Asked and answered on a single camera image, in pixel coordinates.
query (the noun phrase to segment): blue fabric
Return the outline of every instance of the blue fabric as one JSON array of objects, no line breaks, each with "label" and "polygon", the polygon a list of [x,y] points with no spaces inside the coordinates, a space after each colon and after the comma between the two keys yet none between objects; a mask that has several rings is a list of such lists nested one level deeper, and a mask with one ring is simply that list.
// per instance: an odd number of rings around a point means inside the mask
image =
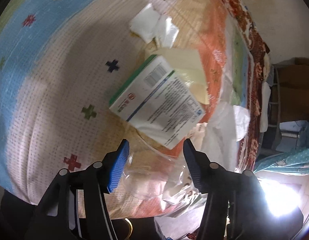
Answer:
[{"label": "blue fabric", "polygon": [[254,172],[261,170],[309,174],[309,123],[300,132],[296,150],[269,156],[256,162]]},{"label": "blue fabric", "polygon": [[264,158],[256,162],[254,172],[261,170],[309,174],[309,148]]},{"label": "blue fabric", "polygon": [[[6,160],[16,97],[51,35],[93,0],[26,0],[0,34],[0,185],[12,192]],[[35,21],[24,25],[33,15]]]},{"label": "blue fabric", "polygon": [[[242,51],[246,51],[245,44],[242,42]],[[247,88],[248,87],[248,68],[249,68],[249,62],[248,62],[249,54],[245,53],[243,56],[243,62],[242,62],[242,72],[241,72],[241,80],[242,80],[242,94],[240,95],[240,106],[247,107]]]}]

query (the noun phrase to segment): brown patterned fabric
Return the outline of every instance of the brown patterned fabric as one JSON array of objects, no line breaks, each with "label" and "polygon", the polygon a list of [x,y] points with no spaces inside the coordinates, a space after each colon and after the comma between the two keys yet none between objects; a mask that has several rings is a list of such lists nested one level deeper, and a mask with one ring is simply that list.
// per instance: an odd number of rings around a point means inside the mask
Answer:
[{"label": "brown patterned fabric", "polygon": [[264,67],[263,58],[265,53],[269,53],[269,48],[257,32],[251,15],[241,0],[222,0],[222,2],[229,13],[237,20],[247,47],[253,56],[254,63],[253,72],[248,71],[248,79],[253,75],[253,81],[251,87],[248,84],[247,93],[248,99],[250,99],[250,102],[248,101],[247,103],[247,108],[251,113],[248,137],[240,141],[238,151],[237,168],[241,172],[245,169],[252,170],[256,160],[260,125],[261,85]]}]

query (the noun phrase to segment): green stripe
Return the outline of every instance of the green stripe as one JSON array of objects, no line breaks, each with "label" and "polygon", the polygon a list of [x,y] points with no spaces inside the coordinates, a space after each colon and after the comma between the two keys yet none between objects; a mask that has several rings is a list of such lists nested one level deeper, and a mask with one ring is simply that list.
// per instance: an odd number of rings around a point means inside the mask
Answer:
[{"label": "green stripe", "polygon": [[109,101],[110,106],[125,91],[125,89],[134,81],[134,79],[140,74],[140,72],[143,71],[144,68],[147,65],[149,65],[151,61],[154,60],[155,57],[157,57],[157,55],[151,55],[149,58],[147,58],[146,61],[142,63],[141,66],[128,78],[128,80],[122,85],[122,87],[117,91],[117,93],[115,93],[114,96],[110,99]]},{"label": "green stripe", "polygon": [[233,89],[234,93],[232,96],[232,105],[240,105],[241,104],[241,95],[242,95],[242,66],[244,62],[244,43],[241,38],[241,35],[238,30],[234,33],[233,37],[233,49],[232,49],[232,79],[233,79]]}]

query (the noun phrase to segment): cross pattern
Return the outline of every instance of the cross pattern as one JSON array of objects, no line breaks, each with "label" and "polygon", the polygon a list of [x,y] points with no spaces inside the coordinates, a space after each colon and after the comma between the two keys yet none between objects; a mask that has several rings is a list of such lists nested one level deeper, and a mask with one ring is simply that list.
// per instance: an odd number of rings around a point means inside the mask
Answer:
[{"label": "cross pattern", "polygon": [[84,113],[84,117],[85,119],[90,119],[90,117],[96,118],[96,112],[93,111],[94,106],[93,105],[89,105],[88,108],[82,108],[81,112]]},{"label": "cross pattern", "polygon": [[1,60],[0,60],[0,70],[3,69],[5,62],[6,62],[6,59],[4,57],[2,57]]},{"label": "cross pattern", "polygon": [[28,17],[24,20],[24,22],[22,23],[22,26],[31,26],[34,22],[36,21],[35,15],[34,14],[30,14],[28,15]]},{"label": "cross pattern", "polygon": [[112,62],[107,61],[106,65],[109,67],[109,68],[108,68],[108,71],[109,71],[110,73],[112,73],[113,70],[116,70],[116,71],[119,70],[119,67],[117,66],[118,62],[119,62],[119,61],[116,60],[116,59],[114,59]]},{"label": "cross pattern", "polygon": [[78,158],[78,156],[73,155],[73,154],[71,155],[70,159],[67,158],[67,157],[64,157],[63,162],[69,165],[68,170],[74,171],[74,168],[78,168],[78,169],[81,168],[81,163],[77,162],[77,158]]}]

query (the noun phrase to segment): white tissue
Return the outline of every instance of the white tissue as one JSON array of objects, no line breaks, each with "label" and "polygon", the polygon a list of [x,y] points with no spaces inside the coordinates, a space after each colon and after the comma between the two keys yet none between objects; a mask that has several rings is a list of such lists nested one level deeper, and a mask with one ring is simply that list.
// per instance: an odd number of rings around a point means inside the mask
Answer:
[{"label": "white tissue", "polygon": [[242,106],[233,106],[236,122],[236,136],[237,142],[242,140],[248,132],[250,123],[249,110]]},{"label": "white tissue", "polygon": [[131,20],[129,27],[147,44],[155,37],[158,48],[171,48],[179,32],[179,28],[173,25],[172,18],[160,16],[151,3]]},{"label": "white tissue", "polygon": [[149,3],[131,20],[130,30],[148,44],[155,37],[155,28],[159,18],[160,14],[154,10],[152,3]]}]

